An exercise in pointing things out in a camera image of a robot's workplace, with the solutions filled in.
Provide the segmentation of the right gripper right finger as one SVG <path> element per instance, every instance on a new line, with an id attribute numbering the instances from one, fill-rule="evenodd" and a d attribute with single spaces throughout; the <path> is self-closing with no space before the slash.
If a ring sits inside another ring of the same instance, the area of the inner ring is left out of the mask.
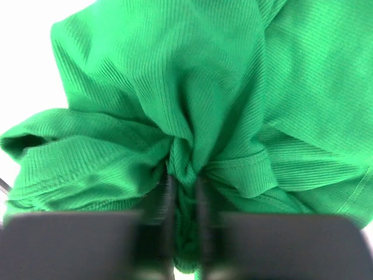
<path id="1" fill-rule="evenodd" d="M 196 181 L 200 263 L 202 268 L 217 268 L 225 262 L 222 212 L 233 205 L 207 179 Z"/>

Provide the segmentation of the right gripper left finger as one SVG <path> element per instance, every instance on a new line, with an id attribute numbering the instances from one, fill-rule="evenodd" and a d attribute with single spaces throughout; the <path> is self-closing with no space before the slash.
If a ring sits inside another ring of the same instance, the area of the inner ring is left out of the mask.
<path id="1" fill-rule="evenodd" d="M 154 189 L 136 209 L 142 211 L 136 245 L 136 262 L 149 268 L 172 266 L 177 183 L 164 172 Z"/>

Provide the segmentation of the green tank top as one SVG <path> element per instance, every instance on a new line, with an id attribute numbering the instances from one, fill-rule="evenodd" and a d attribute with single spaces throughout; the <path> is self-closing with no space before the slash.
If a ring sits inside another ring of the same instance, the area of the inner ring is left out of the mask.
<path id="1" fill-rule="evenodd" d="M 51 42 L 68 108 L 1 136 L 5 220 L 131 209 L 167 172 L 186 274 L 198 175 L 243 212 L 372 221 L 371 1 L 97 1 Z"/>

